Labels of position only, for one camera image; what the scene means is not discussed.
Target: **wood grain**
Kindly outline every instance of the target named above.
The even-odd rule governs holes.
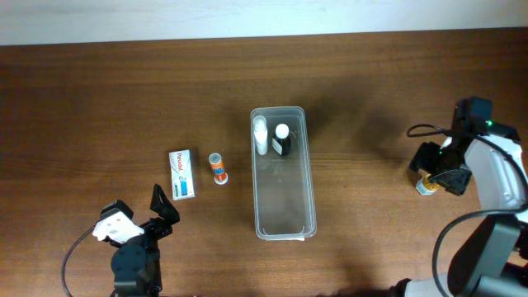
[[[60,296],[73,241],[115,199],[138,224],[152,216],[153,184],[170,193],[167,154],[179,149],[192,150],[196,198],[174,203],[181,223],[160,242],[163,295],[330,295],[427,278],[437,234],[479,203],[473,184],[419,196],[406,167],[427,139],[405,130],[449,126],[455,102],[478,95],[528,136],[528,29],[2,47],[0,79],[0,295]],[[249,115],[263,106],[306,112],[318,232],[303,243],[255,234]],[[442,269],[477,223],[446,239]],[[78,246],[73,295],[110,294],[114,251],[93,237]]]

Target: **transparent plastic box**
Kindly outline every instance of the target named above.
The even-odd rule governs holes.
[[[257,153],[253,119],[264,116],[268,150]],[[255,228],[265,240],[304,239],[315,235],[314,190],[310,171],[308,136],[300,107],[257,108],[251,113]],[[280,156],[271,146],[278,124],[290,128],[291,149]]]

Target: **white cap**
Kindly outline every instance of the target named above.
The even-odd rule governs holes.
[[[290,128],[285,124],[280,124],[275,128],[275,134],[280,139],[285,139],[290,134]]]
[[[255,132],[259,131],[266,131],[267,132],[267,126],[266,126],[266,118],[262,115],[256,116],[253,119],[253,126]]]

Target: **orange label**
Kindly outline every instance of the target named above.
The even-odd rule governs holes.
[[[224,169],[224,161],[220,160],[218,164],[211,164],[211,168],[213,168],[213,173],[216,179],[219,182],[223,182],[226,178],[225,169]]]

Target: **black cable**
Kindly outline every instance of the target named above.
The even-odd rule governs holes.
[[[455,171],[457,171],[457,170],[459,170],[459,169],[456,168],[456,169],[450,169],[450,170],[447,170],[447,171],[444,171],[444,172],[440,172],[440,173],[436,174],[434,177],[430,177],[430,178],[429,178],[429,182],[435,182],[435,180],[436,180],[438,177],[443,176],[444,174],[447,174],[447,173],[455,172]]]
[[[68,297],[72,297],[72,294],[69,292],[68,290],[68,286],[66,285],[66,263],[68,262],[68,258],[69,256],[72,254],[74,248],[79,245],[81,243],[81,241],[83,239],[86,238],[86,236],[88,236],[92,231],[93,229],[95,228],[96,226],[92,226],[87,232],[85,232],[83,235],[81,235],[81,237],[79,239],[77,239],[77,241],[75,243],[73,243],[72,247],[69,249],[69,251],[66,253],[66,256],[64,256],[64,260],[63,260],[63,267],[60,271],[60,277],[62,279],[62,282],[63,282],[63,289],[64,289],[64,292],[66,292],[66,295]]]
[[[434,132],[427,132],[427,133],[421,133],[421,134],[411,134],[411,131],[415,130],[416,128],[433,128]],[[423,136],[429,136],[429,135],[437,135],[437,134],[444,134],[446,130],[440,128],[440,127],[437,127],[435,125],[429,125],[429,124],[418,124],[418,125],[414,125],[413,127],[409,128],[409,130],[407,130],[407,137],[423,137]]]
[[[411,131],[415,130],[416,128],[422,128],[422,127],[433,128],[436,131],[428,132],[428,133],[421,133],[421,134],[411,134]],[[478,136],[478,135],[475,135],[475,134],[472,134],[472,133],[469,133],[469,132],[457,131],[457,130],[444,130],[444,129],[440,128],[440,127],[436,127],[434,125],[429,125],[429,124],[414,125],[413,127],[409,128],[409,130],[407,130],[407,136],[408,137],[422,137],[422,136],[437,135],[437,134],[444,134],[445,136],[448,136],[448,137],[460,136],[460,137],[468,137],[468,138],[471,138],[471,139],[476,139],[478,141],[481,141],[481,142],[489,145],[493,149],[496,149],[513,166],[513,168],[514,168],[514,170],[516,172],[516,175],[521,180],[521,184],[522,184],[523,190],[525,192],[525,196],[528,197],[528,181],[526,181],[525,175],[524,175],[521,167],[515,162],[515,160],[513,159],[513,157],[509,153],[507,153],[504,149],[502,149],[498,145],[494,144],[493,142],[491,142],[491,141],[489,141],[489,140],[487,140],[487,139],[485,139],[485,138],[483,138],[481,136]],[[444,227],[444,229],[440,232],[440,235],[438,235],[438,238],[436,239],[435,248],[434,248],[433,253],[432,253],[432,275],[433,275],[433,278],[435,280],[436,287],[438,288],[438,290],[440,291],[442,296],[449,297],[449,295],[443,289],[443,287],[442,287],[442,285],[440,283],[440,277],[438,276],[438,255],[440,253],[440,247],[441,247],[442,241],[446,237],[447,233],[449,233],[449,231],[451,229],[453,229],[457,224],[460,224],[460,223],[464,222],[467,219],[483,217],[483,216],[487,216],[487,215],[517,215],[517,214],[520,214],[521,212],[524,212],[524,211],[527,211],[527,210],[528,210],[528,203],[525,203],[518,210],[481,210],[481,211],[475,211],[475,212],[472,212],[472,213],[469,213],[469,214],[464,214],[464,215],[460,216],[459,218],[453,220],[452,222],[447,224],[447,226]]]

